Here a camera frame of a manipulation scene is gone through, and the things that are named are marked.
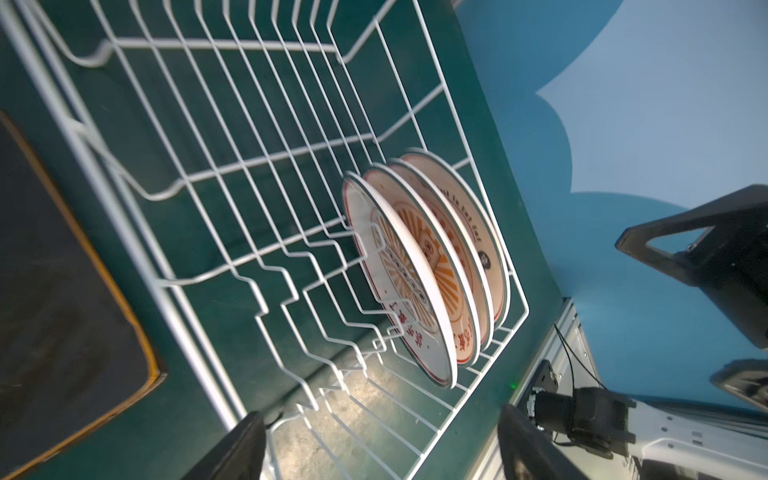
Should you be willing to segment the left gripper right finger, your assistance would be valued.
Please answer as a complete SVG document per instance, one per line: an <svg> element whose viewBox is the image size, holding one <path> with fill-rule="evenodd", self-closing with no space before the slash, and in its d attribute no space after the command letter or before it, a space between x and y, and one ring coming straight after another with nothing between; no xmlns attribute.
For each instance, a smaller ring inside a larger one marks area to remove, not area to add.
<svg viewBox="0 0 768 480"><path fill-rule="evenodd" d="M501 408L497 439L506 479L586 479L514 405Z"/></svg>

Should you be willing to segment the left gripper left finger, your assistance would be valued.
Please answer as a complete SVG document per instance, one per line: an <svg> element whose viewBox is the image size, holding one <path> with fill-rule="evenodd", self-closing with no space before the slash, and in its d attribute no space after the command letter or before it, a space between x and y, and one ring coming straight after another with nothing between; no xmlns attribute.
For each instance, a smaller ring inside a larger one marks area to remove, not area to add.
<svg viewBox="0 0 768 480"><path fill-rule="evenodd" d="M250 412L183 479L259 479L266 443L263 415L258 411Z"/></svg>

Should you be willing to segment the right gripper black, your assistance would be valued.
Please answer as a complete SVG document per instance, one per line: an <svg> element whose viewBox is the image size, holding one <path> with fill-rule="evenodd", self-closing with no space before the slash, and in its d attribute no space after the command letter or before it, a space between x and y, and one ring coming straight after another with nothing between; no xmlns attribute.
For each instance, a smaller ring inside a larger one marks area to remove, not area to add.
<svg viewBox="0 0 768 480"><path fill-rule="evenodd" d="M701 289L756 348L767 348L767 186L754 184L683 213L627 228L625 255ZM767 361L735 360L713 385L767 411Z"/></svg>

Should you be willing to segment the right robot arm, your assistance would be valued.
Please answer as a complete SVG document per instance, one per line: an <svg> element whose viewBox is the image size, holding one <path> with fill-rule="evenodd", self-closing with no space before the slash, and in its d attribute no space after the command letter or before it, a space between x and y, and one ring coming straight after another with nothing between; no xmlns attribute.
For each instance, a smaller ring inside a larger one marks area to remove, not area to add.
<svg viewBox="0 0 768 480"><path fill-rule="evenodd" d="M616 247L700 289L747 339L767 348L767 188L751 185L687 212L627 228ZM764 479L767 441L699 423L597 387L543 392L536 421L604 458L676 464L718 478Z"/></svg>

